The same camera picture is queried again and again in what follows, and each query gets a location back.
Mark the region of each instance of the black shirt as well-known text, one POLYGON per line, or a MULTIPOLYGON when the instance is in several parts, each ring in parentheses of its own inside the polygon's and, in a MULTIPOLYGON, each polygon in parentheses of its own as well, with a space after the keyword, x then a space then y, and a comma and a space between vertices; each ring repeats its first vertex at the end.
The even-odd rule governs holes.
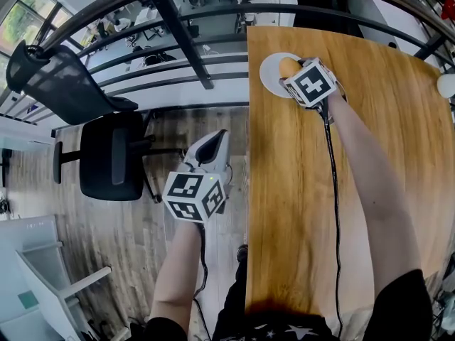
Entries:
MULTIPOLYGON (((241 330, 238 325, 232 325, 232 333, 230 329, 223 334, 231 336, 213 341, 338 340, 332 336, 325 319, 318 315, 258 313, 245 317, 241 330)), ((432 305, 422 271, 414 270, 380 292, 363 340, 428 341, 431 331, 432 305)), ((142 338, 143 341, 187 339, 183 329, 167 318, 151 319, 142 338)))

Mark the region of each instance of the star print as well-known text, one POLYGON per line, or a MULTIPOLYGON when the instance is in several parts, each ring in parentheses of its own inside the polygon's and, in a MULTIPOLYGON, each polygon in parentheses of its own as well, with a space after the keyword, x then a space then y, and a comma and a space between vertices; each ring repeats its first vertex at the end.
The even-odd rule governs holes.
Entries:
POLYGON ((313 330, 312 328, 298 328, 298 327, 294 327, 294 326, 291 326, 291 325, 288 325, 288 326, 291 329, 287 330, 285 332, 295 332, 298 341, 300 341, 302 338, 304 338, 307 335, 319 336, 317 333, 312 333, 311 332, 313 330))

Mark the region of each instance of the shoe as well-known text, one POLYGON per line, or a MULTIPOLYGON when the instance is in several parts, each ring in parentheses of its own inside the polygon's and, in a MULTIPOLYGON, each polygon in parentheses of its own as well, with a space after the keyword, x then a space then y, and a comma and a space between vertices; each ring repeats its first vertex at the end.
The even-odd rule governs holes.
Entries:
POLYGON ((240 263, 248 257, 248 245, 243 244, 237 250, 237 261, 240 263))

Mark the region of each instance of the window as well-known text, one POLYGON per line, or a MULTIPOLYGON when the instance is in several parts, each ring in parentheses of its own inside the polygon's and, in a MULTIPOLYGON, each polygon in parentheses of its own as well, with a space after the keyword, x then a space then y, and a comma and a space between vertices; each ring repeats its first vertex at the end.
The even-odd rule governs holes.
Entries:
MULTIPOLYGON (((57 4, 57 0, 18 0, 0 24, 0 94, 6 87, 5 72, 9 57, 16 46, 25 40, 32 44, 46 21, 49 14, 57 4)), ((72 14, 60 7, 51 22, 50 32, 63 25, 72 14)), ((80 51, 71 42, 65 41, 74 51, 80 51)))

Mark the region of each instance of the white plate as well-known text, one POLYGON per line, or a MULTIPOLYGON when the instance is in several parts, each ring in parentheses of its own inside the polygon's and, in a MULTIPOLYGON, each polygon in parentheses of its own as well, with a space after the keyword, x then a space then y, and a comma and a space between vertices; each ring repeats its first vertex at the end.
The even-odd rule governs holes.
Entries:
POLYGON ((285 99, 291 99, 291 96, 279 83, 279 79, 281 78, 279 74, 279 61, 285 57, 290 57, 295 60, 300 59, 300 57, 292 53, 274 53, 269 55, 261 64, 259 76, 261 77, 262 84, 272 94, 285 99))

